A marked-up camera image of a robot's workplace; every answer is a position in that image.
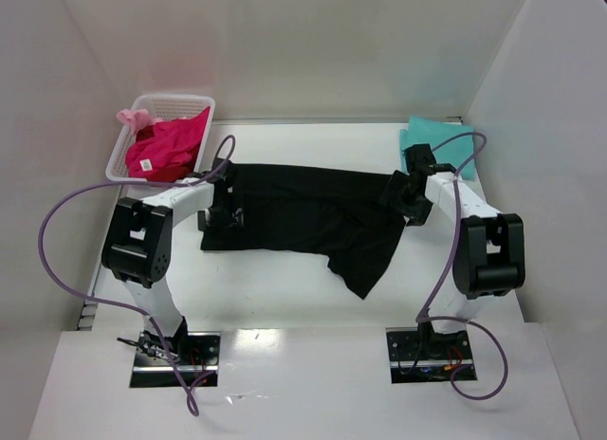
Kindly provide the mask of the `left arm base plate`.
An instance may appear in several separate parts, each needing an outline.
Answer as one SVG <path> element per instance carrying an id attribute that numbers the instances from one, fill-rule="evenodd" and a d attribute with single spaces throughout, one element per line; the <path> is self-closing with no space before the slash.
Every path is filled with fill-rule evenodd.
<path id="1" fill-rule="evenodd" d="M 172 353 L 185 383 L 198 387 L 216 387 L 221 345 L 219 332 L 192 332 L 185 354 Z M 178 387 L 179 382 L 164 349 L 140 335 L 138 341 L 123 339 L 135 348 L 129 387 L 133 389 Z"/>

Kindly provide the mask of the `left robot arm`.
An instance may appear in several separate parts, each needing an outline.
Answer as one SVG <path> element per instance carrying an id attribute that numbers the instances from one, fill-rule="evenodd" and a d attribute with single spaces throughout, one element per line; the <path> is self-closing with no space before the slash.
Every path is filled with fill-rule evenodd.
<path id="1" fill-rule="evenodd" d="M 216 231 L 244 226 L 242 208 L 230 197 L 235 165 L 225 159 L 213 164 L 214 174 L 203 181 L 190 177 L 142 199 L 123 197 L 114 209 L 103 245 L 101 263 L 121 281 L 135 307 L 144 312 L 146 342 L 184 358 L 193 348 L 185 317 L 176 308 L 166 274 L 172 259 L 173 229 L 196 215 L 206 237 Z"/>

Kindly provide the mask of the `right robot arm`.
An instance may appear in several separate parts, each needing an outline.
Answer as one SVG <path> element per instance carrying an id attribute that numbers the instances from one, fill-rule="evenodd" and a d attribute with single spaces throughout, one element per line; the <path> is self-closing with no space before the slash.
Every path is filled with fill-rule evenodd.
<path id="1" fill-rule="evenodd" d="M 405 149 L 404 158 L 407 171 L 393 174 L 384 203 L 413 227 L 438 210 L 451 220 L 454 234 L 446 267 L 417 314 L 415 330 L 390 336 L 390 356 L 397 363 L 446 356 L 481 309 L 525 279 L 523 219 L 490 206 L 463 181 L 460 169 L 436 161 L 430 144 Z"/>

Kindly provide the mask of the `black t shirt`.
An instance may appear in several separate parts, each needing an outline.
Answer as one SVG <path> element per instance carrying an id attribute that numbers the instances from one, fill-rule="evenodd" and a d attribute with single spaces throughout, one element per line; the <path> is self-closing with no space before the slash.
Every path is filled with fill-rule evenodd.
<path id="1" fill-rule="evenodd" d="M 244 226 L 206 237 L 204 251 L 318 254 L 365 299 L 388 269 L 406 221 L 379 199 L 387 174 L 305 166 L 238 164 L 244 172 Z"/>

